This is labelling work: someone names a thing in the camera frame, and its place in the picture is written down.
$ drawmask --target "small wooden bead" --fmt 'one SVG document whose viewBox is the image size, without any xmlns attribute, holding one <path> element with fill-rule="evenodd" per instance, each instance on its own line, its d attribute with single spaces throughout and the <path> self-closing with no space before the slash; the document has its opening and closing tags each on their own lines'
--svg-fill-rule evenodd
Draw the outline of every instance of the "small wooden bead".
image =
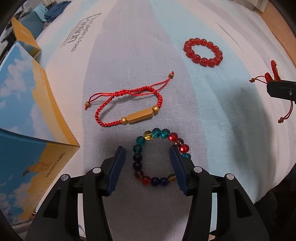
<svg viewBox="0 0 296 241">
<path fill-rule="evenodd" d="M 152 106 L 152 110 L 154 114 L 157 114 L 159 112 L 159 107 L 157 105 Z"/>
<path fill-rule="evenodd" d="M 123 125 L 126 125 L 128 123 L 128 120 L 126 119 L 125 116 L 122 117 L 120 121 L 121 121 L 121 124 L 123 124 Z"/>
</svg>

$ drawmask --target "red bead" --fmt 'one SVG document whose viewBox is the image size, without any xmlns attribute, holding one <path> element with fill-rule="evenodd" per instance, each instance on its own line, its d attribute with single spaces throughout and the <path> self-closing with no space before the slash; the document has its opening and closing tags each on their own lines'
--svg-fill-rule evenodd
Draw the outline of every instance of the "red bead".
<svg viewBox="0 0 296 241">
<path fill-rule="evenodd" d="M 200 45 L 200 39 L 199 38 L 195 38 L 194 39 L 194 44 L 195 45 Z"/>
<path fill-rule="evenodd" d="M 202 45 L 202 46 L 206 46 L 206 45 L 207 45 L 207 40 L 205 40 L 205 39 L 201 39 L 201 40 L 200 40 L 200 45 Z"/>
<path fill-rule="evenodd" d="M 206 46 L 207 46 L 208 49 L 212 49 L 214 44 L 212 42 L 208 42 Z"/>
<path fill-rule="evenodd" d="M 187 153 L 187 152 L 189 152 L 189 145 L 184 144 L 183 146 L 181 146 L 181 147 L 179 148 L 179 150 L 180 150 L 180 152 L 182 152 L 182 153 Z"/>
<path fill-rule="evenodd" d="M 209 59 L 207 65 L 211 68 L 214 68 L 216 66 L 216 60 L 214 60 L 213 58 Z"/>
<path fill-rule="evenodd" d="M 219 47 L 216 46 L 216 45 L 214 45 L 214 46 L 212 47 L 212 51 L 213 51 L 214 53 L 216 53 L 217 51 L 219 51 Z"/>
<path fill-rule="evenodd" d="M 201 59 L 201 57 L 198 54 L 195 54 L 191 60 L 193 63 L 198 64 L 200 62 L 200 59 Z"/>
<path fill-rule="evenodd" d="M 202 58 L 200 60 L 200 65 L 201 66 L 204 66 L 204 67 L 207 67 L 207 63 L 209 62 L 209 60 L 207 58 Z"/>
<path fill-rule="evenodd" d="M 218 66 L 221 63 L 221 58 L 220 57 L 215 57 L 214 60 L 216 61 L 216 65 Z"/>
<path fill-rule="evenodd" d="M 217 52 L 215 52 L 215 55 L 218 56 L 218 55 L 223 55 L 222 51 L 221 50 L 218 50 Z"/>
<path fill-rule="evenodd" d="M 190 42 L 187 40 L 185 41 L 184 45 L 191 45 Z"/>
<path fill-rule="evenodd" d="M 186 52 L 186 56 L 188 58 L 192 58 L 194 56 L 194 51 L 192 49 L 188 49 Z"/>
<path fill-rule="evenodd" d="M 148 185 L 151 182 L 151 178 L 148 176 L 143 176 L 143 178 L 141 179 L 141 182 L 143 185 Z"/>
<path fill-rule="evenodd" d="M 188 41 L 191 43 L 191 45 L 194 45 L 194 39 L 189 39 Z"/>
<path fill-rule="evenodd" d="M 185 44 L 183 50 L 185 52 L 187 52 L 187 50 L 191 49 L 191 45 L 190 44 Z"/>
<path fill-rule="evenodd" d="M 178 134 L 175 132 L 172 132 L 169 136 L 168 136 L 170 141 L 176 141 L 178 139 Z"/>
</svg>

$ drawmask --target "multicolored beaded bracelet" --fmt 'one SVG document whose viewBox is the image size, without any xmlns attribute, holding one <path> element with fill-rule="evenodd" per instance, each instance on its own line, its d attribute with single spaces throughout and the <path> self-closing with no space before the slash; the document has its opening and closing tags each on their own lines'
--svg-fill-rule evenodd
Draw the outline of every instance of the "multicolored beaded bracelet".
<svg viewBox="0 0 296 241">
<path fill-rule="evenodd" d="M 182 153 L 182 156 L 191 158 L 191 155 L 187 153 L 189 151 L 189 146 L 184 144 L 183 139 L 178 138 L 178 134 L 175 132 L 170 132 L 168 129 L 160 130 L 159 128 L 154 128 L 152 131 L 145 131 L 143 136 L 138 136 L 136 139 L 136 145 L 133 146 L 134 156 L 133 160 L 135 161 L 133 164 L 133 169 L 135 170 L 135 177 L 141 180 L 143 185 L 148 185 L 151 183 L 152 186 L 161 185 L 163 187 L 167 186 L 170 181 L 176 179 L 175 174 L 169 174 L 168 177 L 153 177 L 145 176 L 142 169 L 142 155 L 141 152 L 143 150 L 143 145 L 146 143 L 146 140 L 151 140 L 153 137 L 158 138 L 162 137 L 164 139 L 168 138 L 170 141 L 173 141 L 176 146 L 179 147 L 179 151 Z"/>
</svg>

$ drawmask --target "red string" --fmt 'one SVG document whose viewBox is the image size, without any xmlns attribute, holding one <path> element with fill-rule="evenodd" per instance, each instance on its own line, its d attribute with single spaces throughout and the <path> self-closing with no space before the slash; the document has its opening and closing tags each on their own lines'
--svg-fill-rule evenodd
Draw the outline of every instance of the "red string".
<svg viewBox="0 0 296 241">
<path fill-rule="evenodd" d="M 164 81 L 161 81 L 161 82 L 158 82 L 158 83 L 155 83 L 153 85 L 150 85 L 150 86 L 143 86 L 141 88 L 137 88 L 137 89 L 132 89 L 132 90 L 126 90 L 126 89 L 123 89 L 121 91 L 116 91 L 114 93 L 107 93 L 107 92 L 99 92 L 99 93 L 95 93 L 93 94 L 89 100 L 85 103 L 85 110 L 87 110 L 89 107 L 91 107 L 91 103 L 93 101 L 95 101 L 96 99 L 102 97 L 102 96 L 106 96 L 106 97 L 109 97 L 104 103 L 102 103 L 100 105 L 100 107 L 97 109 L 96 111 L 96 114 L 95 114 L 95 119 L 97 121 L 97 123 L 101 126 L 104 126 L 104 127 L 110 127 L 110 126 L 116 126 L 116 125 L 119 125 L 121 124 L 121 120 L 117 120 L 117 121 L 113 121 L 113 122 L 109 122 L 109 123 L 103 123 L 100 121 L 99 119 L 99 114 L 101 112 L 101 110 L 111 101 L 114 99 L 114 97 L 119 97 L 119 96 L 123 96 L 123 95 L 126 95 L 126 94 L 129 94 L 129 95 L 133 95 L 133 96 L 143 96 L 143 95 L 150 95 L 150 94 L 155 94 L 156 97 L 157 97 L 157 106 L 159 108 L 161 108 L 161 105 L 163 103 L 163 98 L 161 96 L 161 94 L 159 94 L 158 91 L 162 90 L 168 83 L 169 81 L 173 78 L 173 75 L 174 75 L 174 72 L 172 71 L 171 74 L 169 74 L 169 77 L 164 80 Z M 157 90 L 155 88 L 153 88 L 153 86 L 157 86 L 157 85 L 161 85 L 163 84 L 160 88 L 158 88 Z"/>
</svg>

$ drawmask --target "red beaded bracelet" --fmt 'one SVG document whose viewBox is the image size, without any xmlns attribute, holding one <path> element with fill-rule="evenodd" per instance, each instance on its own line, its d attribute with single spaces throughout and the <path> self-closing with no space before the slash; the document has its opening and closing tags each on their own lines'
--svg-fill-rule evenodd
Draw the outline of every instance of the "red beaded bracelet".
<svg viewBox="0 0 296 241">
<path fill-rule="evenodd" d="M 207 59 L 207 58 L 201 58 L 198 54 L 195 54 L 195 52 L 192 50 L 192 46 L 194 45 L 202 45 L 206 46 L 208 49 L 212 50 L 215 54 L 214 58 Z M 223 60 L 223 53 L 219 49 L 218 46 L 214 45 L 212 42 L 208 42 L 205 39 L 189 39 L 184 43 L 183 50 L 186 52 L 186 56 L 188 58 L 191 58 L 193 63 L 200 64 L 201 66 L 209 66 L 211 68 L 218 66 L 222 60 Z"/>
<path fill-rule="evenodd" d="M 143 136 L 138 136 L 136 139 L 136 145 L 133 146 L 134 156 L 133 160 L 133 169 L 135 170 L 135 177 L 141 180 L 143 185 L 151 184 L 152 186 L 161 185 L 163 187 L 167 186 L 170 181 L 173 181 L 176 178 L 175 174 L 169 174 L 168 177 L 153 177 L 145 176 L 142 169 L 142 155 L 143 150 L 142 146 L 146 143 L 146 140 L 151 140 L 152 138 L 162 137 L 164 139 L 169 139 L 173 141 L 176 146 L 179 147 L 179 151 L 182 153 L 183 157 L 191 158 L 191 155 L 187 153 L 189 151 L 189 146 L 184 144 L 183 139 L 178 138 L 178 134 L 175 132 L 170 132 L 168 129 L 160 130 L 159 128 L 154 128 L 152 131 L 145 131 Z"/>
</svg>

